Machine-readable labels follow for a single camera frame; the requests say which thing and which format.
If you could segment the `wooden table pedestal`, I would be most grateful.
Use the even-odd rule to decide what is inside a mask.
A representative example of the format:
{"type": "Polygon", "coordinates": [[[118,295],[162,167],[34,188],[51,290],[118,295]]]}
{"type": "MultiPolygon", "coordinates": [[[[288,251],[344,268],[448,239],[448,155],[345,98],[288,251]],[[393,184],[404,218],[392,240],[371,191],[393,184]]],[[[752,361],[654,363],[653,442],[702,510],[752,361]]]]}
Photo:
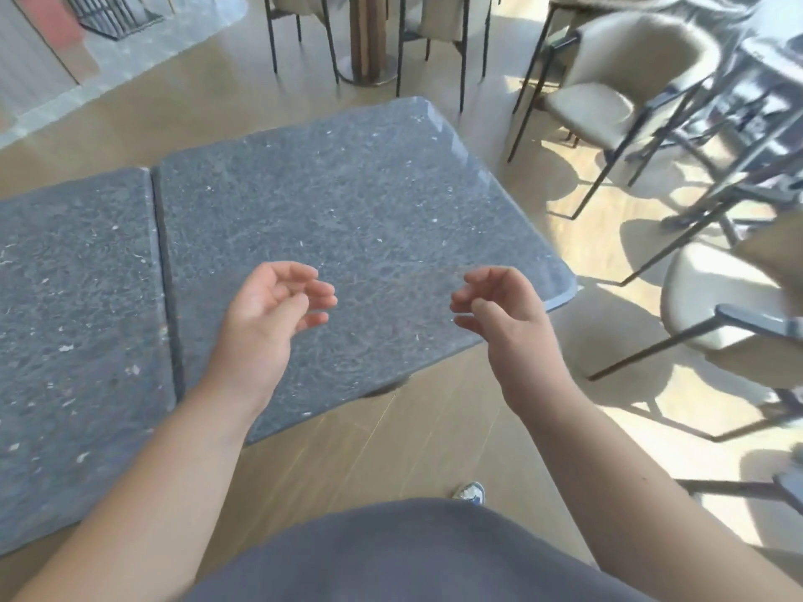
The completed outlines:
{"type": "Polygon", "coordinates": [[[348,0],[349,54],[337,62],[339,76],[354,87],[381,87],[397,78],[389,54],[389,0],[348,0]]]}

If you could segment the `person's right forearm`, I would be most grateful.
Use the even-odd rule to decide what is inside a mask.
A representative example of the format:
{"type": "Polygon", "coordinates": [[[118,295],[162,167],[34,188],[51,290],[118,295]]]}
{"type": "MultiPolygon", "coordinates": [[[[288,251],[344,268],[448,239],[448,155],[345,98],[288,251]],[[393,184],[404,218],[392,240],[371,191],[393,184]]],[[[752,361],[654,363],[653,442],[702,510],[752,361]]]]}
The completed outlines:
{"type": "Polygon", "coordinates": [[[498,380],[603,571],[659,602],[803,602],[571,378],[498,380]]]}

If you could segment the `person's right hand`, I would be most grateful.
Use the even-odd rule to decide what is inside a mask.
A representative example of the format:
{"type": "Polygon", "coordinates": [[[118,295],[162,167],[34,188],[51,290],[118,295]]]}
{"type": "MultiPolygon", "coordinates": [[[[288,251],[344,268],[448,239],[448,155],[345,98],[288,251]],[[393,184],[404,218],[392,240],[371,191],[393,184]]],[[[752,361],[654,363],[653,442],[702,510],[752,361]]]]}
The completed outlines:
{"type": "Polygon", "coordinates": [[[482,266],[465,273],[450,299],[455,314],[493,313],[497,335],[481,337],[511,410],[525,423],[554,408],[574,387],[545,305],[516,268],[482,266]]]}

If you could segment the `black metal rack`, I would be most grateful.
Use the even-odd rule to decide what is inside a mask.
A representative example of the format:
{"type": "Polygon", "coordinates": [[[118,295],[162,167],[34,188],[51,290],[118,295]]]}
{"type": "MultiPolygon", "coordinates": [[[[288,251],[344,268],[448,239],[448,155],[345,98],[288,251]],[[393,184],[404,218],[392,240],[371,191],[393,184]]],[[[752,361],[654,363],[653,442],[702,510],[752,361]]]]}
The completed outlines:
{"type": "Polygon", "coordinates": [[[165,20],[146,0],[66,0],[81,28],[121,41],[165,20]]]}

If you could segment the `beige chair with black legs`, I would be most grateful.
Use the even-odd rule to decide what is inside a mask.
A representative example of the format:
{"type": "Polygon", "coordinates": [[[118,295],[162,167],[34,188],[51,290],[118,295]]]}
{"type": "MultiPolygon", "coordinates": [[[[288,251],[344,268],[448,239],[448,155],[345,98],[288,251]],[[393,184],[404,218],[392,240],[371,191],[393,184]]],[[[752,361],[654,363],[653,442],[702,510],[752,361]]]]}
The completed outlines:
{"type": "Polygon", "coordinates": [[[606,14],[545,45],[537,85],[508,161],[534,110],[606,153],[606,164],[570,217],[577,219],[625,152],[664,128],[718,69],[705,29],[658,13],[606,14]]]}
{"type": "Polygon", "coordinates": [[[718,369],[772,390],[785,411],[718,435],[663,417],[662,424],[720,443],[803,421],[803,205],[729,250],[703,242],[679,247],[668,265],[660,315],[667,339],[588,380],[686,344],[718,369]]]}
{"type": "Polygon", "coordinates": [[[271,51],[271,64],[274,73],[278,73],[274,21],[282,18],[294,17],[296,20],[297,39],[299,43],[302,43],[303,36],[300,19],[302,17],[315,17],[325,27],[327,45],[336,85],[340,85],[340,72],[337,66],[336,49],[334,46],[328,0],[263,0],[263,2],[267,23],[268,41],[271,51]]]}
{"type": "Polygon", "coordinates": [[[548,37],[567,33],[589,20],[607,13],[620,11],[659,11],[668,8],[677,0],[549,0],[547,21],[548,37]]]}
{"type": "Polygon", "coordinates": [[[463,113],[469,40],[478,33],[483,35],[481,79],[485,79],[491,16],[496,2],[497,0],[399,0],[396,97],[401,94],[404,45],[424,40],[425,59],[428,60],[432,42],[442,42],[453,46],[461,58],[458,112],[463,113]]]}

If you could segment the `person's left forearm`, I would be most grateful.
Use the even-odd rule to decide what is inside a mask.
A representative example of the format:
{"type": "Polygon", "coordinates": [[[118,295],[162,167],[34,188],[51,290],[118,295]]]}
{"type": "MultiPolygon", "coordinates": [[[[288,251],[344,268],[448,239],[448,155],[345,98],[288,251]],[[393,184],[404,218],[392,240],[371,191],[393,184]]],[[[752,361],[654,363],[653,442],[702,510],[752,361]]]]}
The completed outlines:
{"type": "Polygon", "coordinates": [[[207,374],[12,602],[174,602],[195,581],[276,378],[207,374]]]}

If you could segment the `grey shirt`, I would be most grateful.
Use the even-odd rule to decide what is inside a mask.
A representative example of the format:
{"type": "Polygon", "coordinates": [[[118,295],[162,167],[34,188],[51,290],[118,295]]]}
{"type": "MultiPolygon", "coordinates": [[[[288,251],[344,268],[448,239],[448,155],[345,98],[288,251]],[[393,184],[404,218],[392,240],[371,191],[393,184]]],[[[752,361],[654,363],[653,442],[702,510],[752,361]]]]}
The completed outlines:
{"type": "Polygon", "coordinates": [[[415,498],[292,526],[182,602],[656,602],[512,520],[415,498]]]}

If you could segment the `red panel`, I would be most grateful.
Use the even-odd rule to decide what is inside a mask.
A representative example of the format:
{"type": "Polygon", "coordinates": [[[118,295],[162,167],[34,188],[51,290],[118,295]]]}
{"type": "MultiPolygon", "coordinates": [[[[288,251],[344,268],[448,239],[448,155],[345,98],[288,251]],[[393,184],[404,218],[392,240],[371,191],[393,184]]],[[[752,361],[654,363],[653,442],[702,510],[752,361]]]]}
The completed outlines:
{"type": "Polygon", "coordinates": [[[65,0],[15,0],[15,3],[51,49],[64,51],[84,43],[84,30],[65,0]]]}

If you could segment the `person's left hand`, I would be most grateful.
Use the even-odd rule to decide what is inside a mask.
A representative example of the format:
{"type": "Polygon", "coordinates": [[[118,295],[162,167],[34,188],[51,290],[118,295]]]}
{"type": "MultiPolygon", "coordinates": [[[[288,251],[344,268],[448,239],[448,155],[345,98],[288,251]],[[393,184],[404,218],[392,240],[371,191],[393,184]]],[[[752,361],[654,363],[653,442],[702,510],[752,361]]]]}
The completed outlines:
{"type": "Polygon", "coordinates": [[[326,311],[336,290],[318,271],[299,262],[264,262],[231,301],[210,355],[202,385],[254,416],[266,408],[289,362],[293,312],[326,311]]]}

